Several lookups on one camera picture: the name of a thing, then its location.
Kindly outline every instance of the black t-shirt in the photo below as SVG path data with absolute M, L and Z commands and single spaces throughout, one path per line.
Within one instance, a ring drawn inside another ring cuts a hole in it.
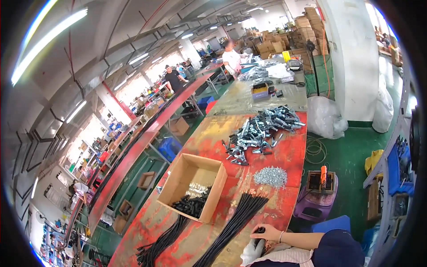
M 178 78 L 178 71 L 176 70 L 172 70 L 171 73 L 166 73 L 166 75 L 164 76 L 164 79 L 166 80 L 166 82 L 170 82 L 170 86 L 172 87 L 173 91 L 179 91 L 182 88 L 182 84 L 179 81 Z

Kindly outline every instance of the black cable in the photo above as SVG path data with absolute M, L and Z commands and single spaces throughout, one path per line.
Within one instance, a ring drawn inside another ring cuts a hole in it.
M 211 266 L 215 258 L 224 247 L 245 227 L 245 225 L 255 216 L 255 214 L 268 202 L 268 198 L 263 194 L 243 193 L 240 196 L 239 204 L 233 216 L 227 222 L 224 229 L 217 236 L 215 241 L 209 246 L 203 256 L 193 265 L 193 267 Z
M 161 234 L 155 242 L 139 247 L 138 253 L 136 253 L 138 265 L 142 267 L 155 266 L 157 257 L 178 239 L 189 222 L 189 218 L 178 215 L 174 224 Z

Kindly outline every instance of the fluorescent light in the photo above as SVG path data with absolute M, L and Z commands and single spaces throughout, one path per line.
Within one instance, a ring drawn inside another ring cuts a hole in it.
M 152 63 L 157 62 L 157 61 L 159 61 L 160 59 L 161 59 L 161 57 L 159 57 L 158 59 L 153 60 L 153 62 L 152 62 Z
M 186 35 L 182 36 L 182 37 L 181 37 L 181 39 L 185 39 L 185 38 L 188 38 L 188 37 L 191 37 L 191 36 L 193 36 L 193 34 L 192 34 L 192 33 L 190 33 L 190 34 L 186 34 Z
M 143 54 L 142 56 L 139 56 L 137 58 L 135 58 L 134 60 L 132 60 L 131 62 L 129 62 L 130 65 L 134 64 L 136 61 L 145 58 L 146 56 L 148 56 L 148 53 Z
M 36 177 L 35 182 L 34 182 L 34 186 L 32 187 L 31 198 L 34 197 L 35 187 L 37 186 L 37 182 L 38 182 L 38 177 Z
M 18 67 L 12 74 L 12 85 L 15 85 L 19 78 L 21 78 L 22 74 L 29 66 L 31 61 L 41 52 L 41 50 L 50 43 L 58 34 L 67 29 L 69 26 L 73 25 L 77 21 L 81 20 L 88 14 L 88 9 L 80 10 L 66 18 L 60 24 L 58 24 L 55 28 L 53 28 L 50 32 L 48 32 L 25 56 L 25 58 L 19 63 Z
M 79 107 L 71 114 L 71 116 L 67 119 L 65 123 L 70 123 L 70 121 L 77 115 L 77 113 L 86 105 L 87 101 L 83 101 Z
M 116 91 L 117 89 L 119 89 L 120 86 L 124 85 L 127 81 L 128 81 L 128 79 L 125 79 L 123 82 L 121 82 L 118 86 L 116 86 L 116 88 L 114 88 L 114 91 Z

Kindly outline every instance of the glove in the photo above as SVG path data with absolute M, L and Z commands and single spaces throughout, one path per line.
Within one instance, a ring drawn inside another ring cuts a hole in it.
M 260 242 L 258 242 L 257 247 L 255 247 L 255 239 L 252 238 L 249 244 L 243 249 L 243 253 L 240 255 L 243 260 L 241 266 L 249 265 L 254 260 L 261 257 L 265 243 L 265 239 L 261 239 Z

